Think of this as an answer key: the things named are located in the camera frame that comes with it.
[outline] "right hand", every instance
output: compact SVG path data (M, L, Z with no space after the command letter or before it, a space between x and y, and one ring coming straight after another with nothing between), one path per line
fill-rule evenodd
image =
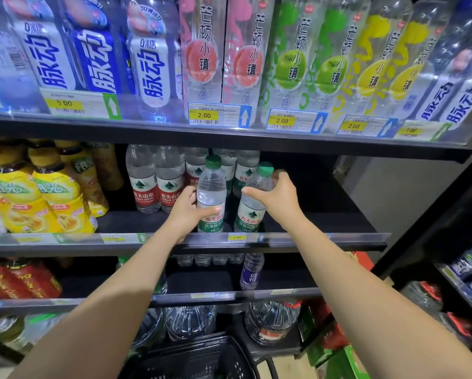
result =
M271 191L262 191L253 187L244 187L242 192L249 197L255 198L285 230L290 224L303 216L299 208L296 187L283 170L273 172L273 181L276 186Z

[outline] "black plastic basket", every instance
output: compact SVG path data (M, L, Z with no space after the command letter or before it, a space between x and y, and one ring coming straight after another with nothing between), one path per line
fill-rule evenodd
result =
M278 379L270 356L254 362L235 337L219 332L147 351L131 358L119 379L260 379L257 364L266 361L272 379Z

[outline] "yellow price label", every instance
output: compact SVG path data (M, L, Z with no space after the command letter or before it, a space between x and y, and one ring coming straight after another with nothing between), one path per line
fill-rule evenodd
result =
M359 133L365 130L367 124L367 122L344 121L341 124L340 130L346 130L350 133Z
M125 242L123 236L104 236L103 242Z
M43 239L40 238L39 236L27 236L24 238L16 238L16 240L19 243L32 243L32 242L38 243L38 242L43 241Z
M246 241L247 236L246 235L229 235L227 237L228 241Z
M419 129L419 128L410 128L410 127L402 127L401 129L399 129L397 131L397 134L399 135L407 135L407 136L411 136L411 137L416 137L418 135L420 135L421 133L423 132L423 129Z
M83 104L81 103L81 101L72 101L70 99L45 98L45 102L47 103L49 108L83 110Z
M268 125L294 126L296 125L296 117L272 114L269 116Z
M218 121L218 110L189 109L191 120Z

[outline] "forearm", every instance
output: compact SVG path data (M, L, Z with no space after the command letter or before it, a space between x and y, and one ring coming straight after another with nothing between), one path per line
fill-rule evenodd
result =
M169 224L56 325L10 378L116 377L138 332L169 252Z
M373 379L472 378L472 353L304 216L287 231Z

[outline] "person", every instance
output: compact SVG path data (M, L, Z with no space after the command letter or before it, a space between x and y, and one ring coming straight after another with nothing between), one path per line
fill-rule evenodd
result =
M370 377L472 379L472 353L312 224L299 208L286 172L274 177L272 191L245 187L243 192L262 202L294 240ZM186 187L163 226L53 327L9 379L117 377L172 247L201 218L219 211L220 207L196 208L195 188Z

